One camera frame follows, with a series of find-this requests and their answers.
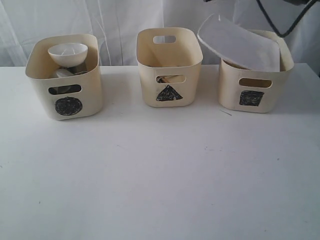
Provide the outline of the wooden chopstick long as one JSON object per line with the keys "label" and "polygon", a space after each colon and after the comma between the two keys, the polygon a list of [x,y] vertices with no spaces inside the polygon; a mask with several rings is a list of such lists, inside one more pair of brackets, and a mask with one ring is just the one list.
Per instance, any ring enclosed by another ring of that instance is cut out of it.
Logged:
{"label": "wooden chopstick long", "polygon": [[160,84],[166,84],[166,83],[170,83],[170,79],[173,76],[157,76],[156,77],[156,82],[160,83]]}

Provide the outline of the stainless steel bowl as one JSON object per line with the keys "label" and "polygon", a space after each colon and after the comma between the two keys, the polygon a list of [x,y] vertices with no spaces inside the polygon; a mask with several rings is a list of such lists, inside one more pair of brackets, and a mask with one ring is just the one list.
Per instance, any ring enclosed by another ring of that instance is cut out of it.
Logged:
{"label": "stainless steel bowl", "polygon": [[66,86],[57,86],[57,87],[50,87],[48,92],[51,95],[63,95],[63,94],[71,94],[77,93],[82,90],[80,85],[66,85]]}

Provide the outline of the steel mug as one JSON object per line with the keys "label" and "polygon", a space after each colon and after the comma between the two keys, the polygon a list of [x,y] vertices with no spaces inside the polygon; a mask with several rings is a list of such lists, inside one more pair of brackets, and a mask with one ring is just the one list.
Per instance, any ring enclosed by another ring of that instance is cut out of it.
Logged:
{"label": "steel mug", "polygon": [[87,72],[88,72],[87,66],[83,62],[82,64],[74,67],[60,67],[50,75],[50,78],[66,78],[66,77],[82,75]]}

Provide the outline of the white square plate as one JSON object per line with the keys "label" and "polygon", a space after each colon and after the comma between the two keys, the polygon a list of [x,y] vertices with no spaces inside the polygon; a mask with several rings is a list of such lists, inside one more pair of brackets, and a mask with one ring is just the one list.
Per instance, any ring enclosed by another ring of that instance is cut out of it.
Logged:
{"label": "white square plate", "polygon": [[278,43],[244,29],[219,14],[210,15],[202,23],[197,37],[228,63],[253,71],[280,71]]}

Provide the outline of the white round bowl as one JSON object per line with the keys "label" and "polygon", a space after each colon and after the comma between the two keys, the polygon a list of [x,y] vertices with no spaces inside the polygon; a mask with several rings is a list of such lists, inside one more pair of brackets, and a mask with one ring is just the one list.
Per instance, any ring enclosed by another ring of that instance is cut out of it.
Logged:
{"label": "white round bowl", "polygon": [[50,47],[47,52],[59,66],[72,68],[82,64],[88,54],[88,46],[82,43],[61,43]]}

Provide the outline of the cream bin with triangle mark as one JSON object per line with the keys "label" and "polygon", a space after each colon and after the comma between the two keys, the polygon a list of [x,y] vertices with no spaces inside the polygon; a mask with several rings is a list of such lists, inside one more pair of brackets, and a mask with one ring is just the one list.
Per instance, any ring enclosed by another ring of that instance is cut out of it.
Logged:
{"label": "cream bin with triangle mark", "polygon": [[[136,59],[147,105],[184,107],[194,101],[203,53],[193,31],[182,27],[144,29],[137,35]],[[172,78],[170,83],[158,83],[158,76]]]}

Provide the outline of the cream bin with circle mark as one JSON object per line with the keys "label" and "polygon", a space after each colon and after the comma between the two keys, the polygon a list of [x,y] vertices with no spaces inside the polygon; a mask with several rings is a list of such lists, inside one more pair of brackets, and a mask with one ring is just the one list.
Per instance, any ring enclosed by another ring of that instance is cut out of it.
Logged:
{"label": "cream bin with circle mark", "polygon": [[[85,63],[87,73],[69,77],[50,78],[62,66],[48,54],[52,46],[65,43],[81,43],[88,46]],[[37,42],[26,64],[25,74],[47,115],[55,120],[87,117],[99,112],[103,106],[102,84],[99,66],[98,40],[90,34],[53,36]],[[81,91],[52,95],[49,88],[80,85]]]}

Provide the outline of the cream bin with square mark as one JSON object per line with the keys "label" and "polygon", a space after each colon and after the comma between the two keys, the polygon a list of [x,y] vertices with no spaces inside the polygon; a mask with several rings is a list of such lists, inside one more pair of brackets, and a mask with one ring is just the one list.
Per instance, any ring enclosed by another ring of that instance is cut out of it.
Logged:
{"label": "cream bin with square mark", "polygon": [[268,113],[280,98],[294,68],[294,61],[285,40],[276,33],[254,29],[251,31],[278,43],[280,71],[263,72],[238,68],[222,59],[219,65],[218,102],[229,110]]}

